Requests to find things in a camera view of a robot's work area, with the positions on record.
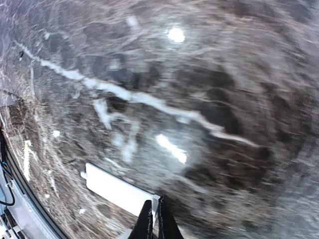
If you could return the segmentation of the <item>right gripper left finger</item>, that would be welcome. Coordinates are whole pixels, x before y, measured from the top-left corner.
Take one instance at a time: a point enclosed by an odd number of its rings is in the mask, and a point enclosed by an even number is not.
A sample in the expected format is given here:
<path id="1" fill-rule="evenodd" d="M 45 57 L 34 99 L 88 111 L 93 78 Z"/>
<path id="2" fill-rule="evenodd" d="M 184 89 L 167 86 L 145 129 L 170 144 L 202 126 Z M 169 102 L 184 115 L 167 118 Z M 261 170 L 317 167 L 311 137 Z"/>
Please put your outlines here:
<path id="1" fill-rule="evenodd" d="M 152 201 L 146 200 L 140 211 L 137 222 L 131 231 L 131 239 L 153 238 Z"/>

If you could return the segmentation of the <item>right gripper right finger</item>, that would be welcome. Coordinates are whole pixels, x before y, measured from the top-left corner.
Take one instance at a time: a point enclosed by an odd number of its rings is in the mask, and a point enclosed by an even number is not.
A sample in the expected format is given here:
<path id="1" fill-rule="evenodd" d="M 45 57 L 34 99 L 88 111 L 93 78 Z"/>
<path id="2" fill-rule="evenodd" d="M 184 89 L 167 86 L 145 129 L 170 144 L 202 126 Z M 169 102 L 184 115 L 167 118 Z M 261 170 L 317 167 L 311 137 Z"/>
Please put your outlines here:
<path id="1" fill-rule="evenodd" d="M 177 223 L 166 203 L 165 196 L 159 198 L 158 203 L 159 239 L 184 239 Z"/>

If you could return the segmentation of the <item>white battery cover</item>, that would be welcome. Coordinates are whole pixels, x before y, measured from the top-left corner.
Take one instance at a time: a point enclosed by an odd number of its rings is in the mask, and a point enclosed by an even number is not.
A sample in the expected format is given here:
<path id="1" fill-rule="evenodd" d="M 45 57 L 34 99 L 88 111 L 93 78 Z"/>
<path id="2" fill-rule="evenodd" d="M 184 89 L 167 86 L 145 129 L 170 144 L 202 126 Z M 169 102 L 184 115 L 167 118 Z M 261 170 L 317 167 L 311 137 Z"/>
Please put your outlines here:
<path id="1" fill-rule="evenodd" d="M 85 171 L 80 175 L 86 180 L 88 189 L 135 216 L 140 214 L 144 202 L 150 200 L 153 218 L 157 218 L 159 195 L 142 190 L 91 163 L 85 164 Z"/>

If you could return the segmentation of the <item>black front rail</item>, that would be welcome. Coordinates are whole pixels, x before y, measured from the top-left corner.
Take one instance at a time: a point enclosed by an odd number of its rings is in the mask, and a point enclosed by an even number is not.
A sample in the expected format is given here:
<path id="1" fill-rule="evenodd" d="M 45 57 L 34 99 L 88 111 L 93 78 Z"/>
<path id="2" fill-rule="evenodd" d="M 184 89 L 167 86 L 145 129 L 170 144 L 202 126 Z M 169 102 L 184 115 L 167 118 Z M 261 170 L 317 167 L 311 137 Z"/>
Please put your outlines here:
<path id="1" fill-rule="evenodd" d="M 0 134 L 0 237 L 68 238 L 31 190 L 3 133 Z"/>

